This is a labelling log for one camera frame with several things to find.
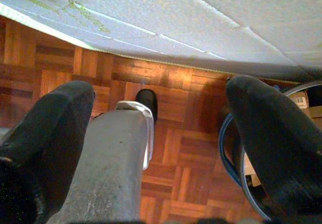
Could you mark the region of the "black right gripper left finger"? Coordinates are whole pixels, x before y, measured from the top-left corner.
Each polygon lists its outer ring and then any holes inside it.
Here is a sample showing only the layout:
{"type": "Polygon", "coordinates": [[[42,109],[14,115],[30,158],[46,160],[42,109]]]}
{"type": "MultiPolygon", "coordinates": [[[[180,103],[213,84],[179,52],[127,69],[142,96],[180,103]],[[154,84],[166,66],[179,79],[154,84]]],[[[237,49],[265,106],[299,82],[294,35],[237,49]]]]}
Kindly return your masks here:
{"type": "Polygon", "coordinates": [[[1,139],[1,223],[46,223],[64,204],[95,99],[72,81],[40,98],[1,139]]]}

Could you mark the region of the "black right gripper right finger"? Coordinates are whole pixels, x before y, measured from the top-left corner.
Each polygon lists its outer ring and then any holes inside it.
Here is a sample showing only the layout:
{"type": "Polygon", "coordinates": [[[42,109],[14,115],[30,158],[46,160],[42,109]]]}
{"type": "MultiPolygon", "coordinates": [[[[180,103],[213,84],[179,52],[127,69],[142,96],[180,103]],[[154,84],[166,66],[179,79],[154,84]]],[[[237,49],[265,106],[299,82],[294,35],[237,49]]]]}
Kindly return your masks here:
{"type": "Polygon", "coordinates": [[[321,220],[321,130],[254,77],[230,79],[226,97],[273,220],[321,220]]]}

